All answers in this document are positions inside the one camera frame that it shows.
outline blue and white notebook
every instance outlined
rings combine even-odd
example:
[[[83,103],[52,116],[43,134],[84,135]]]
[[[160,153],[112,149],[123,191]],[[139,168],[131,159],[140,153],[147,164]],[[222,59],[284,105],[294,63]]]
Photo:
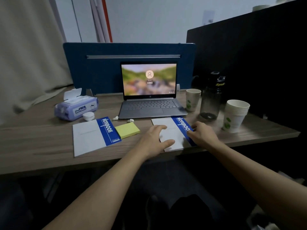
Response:
[[[160,133],[159,139],[161,142],[168,139],[175,140],[175,143],[171,147],[164,149],[165,152],[196,146],[194,141],[187,135],[187,131],[193,131],[193,129],[181,116],[152,119],[151,122],[153,125],[167,126],[167,129],[162,130]]]
[[[72,126],[74,156],[79,156],[121,141],[109,117]]]

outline hand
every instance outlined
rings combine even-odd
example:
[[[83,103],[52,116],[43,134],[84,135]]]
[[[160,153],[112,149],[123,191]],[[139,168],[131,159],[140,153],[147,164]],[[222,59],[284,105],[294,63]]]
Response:
[[[190,137],[198,146],[203,147],[208,151],[212,151],[216,146],[221,144],[212,127],[197,121],[191,126],[194,131],[187,131]]]
[[[175,141],[173,139],[168,139],[164,142],[159,141],[159,135],[162,129],[166,129],[165,125],[154,125],[149,128],[145,135],[140,139],[140,141],[133,148],[133,151],[141,153],[145,156],[145,160],[148,158],[157,156],[164,149],[172,146]]]

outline desk leg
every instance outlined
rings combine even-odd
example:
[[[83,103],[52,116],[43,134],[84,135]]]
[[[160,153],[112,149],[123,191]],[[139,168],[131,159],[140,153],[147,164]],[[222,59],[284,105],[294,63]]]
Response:
[[[20,178],[18,182],[33,215],[31,229],[42,229],[53,219],[53,215],[50,204],[44,198],[40,177]]]

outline left hand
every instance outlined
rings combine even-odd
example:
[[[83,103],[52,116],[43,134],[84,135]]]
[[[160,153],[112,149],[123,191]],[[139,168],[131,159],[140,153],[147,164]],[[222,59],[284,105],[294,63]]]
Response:
[[[168,139],[164,142],[159,141],[159,135],[162,129],[166,129],[165,125],[153,125],[145,133],[145,135],[140,139],[140,141],[133,148],[133,151],[136,151],[143,156],[145,159],[157,156],[164,149],[172,146],[175,143],[175,140]]]

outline yellow sticky note pad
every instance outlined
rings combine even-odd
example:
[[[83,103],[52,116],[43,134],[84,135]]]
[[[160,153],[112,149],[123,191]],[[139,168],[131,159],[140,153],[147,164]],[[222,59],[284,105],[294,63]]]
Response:
[[[134,123],[126,123],[115,127],[121,139],[140,133],[140,129]]]

